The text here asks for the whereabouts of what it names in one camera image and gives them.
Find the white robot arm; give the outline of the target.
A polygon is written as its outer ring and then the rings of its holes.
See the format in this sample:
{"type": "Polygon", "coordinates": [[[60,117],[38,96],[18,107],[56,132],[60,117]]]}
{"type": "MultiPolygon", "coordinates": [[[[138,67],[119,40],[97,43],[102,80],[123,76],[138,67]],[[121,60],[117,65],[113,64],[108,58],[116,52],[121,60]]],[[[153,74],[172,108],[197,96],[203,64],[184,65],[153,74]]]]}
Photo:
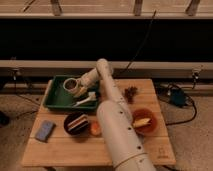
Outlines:
{"type": "Polygon", "coordinates": [[[132,113],[112,74],[109,62],[99,59],[94,69],[78,78],[76,95],[102,79],[107,99],[98,106],[97,119],[115,171],[156,171],[132,126],[132,113]]]}

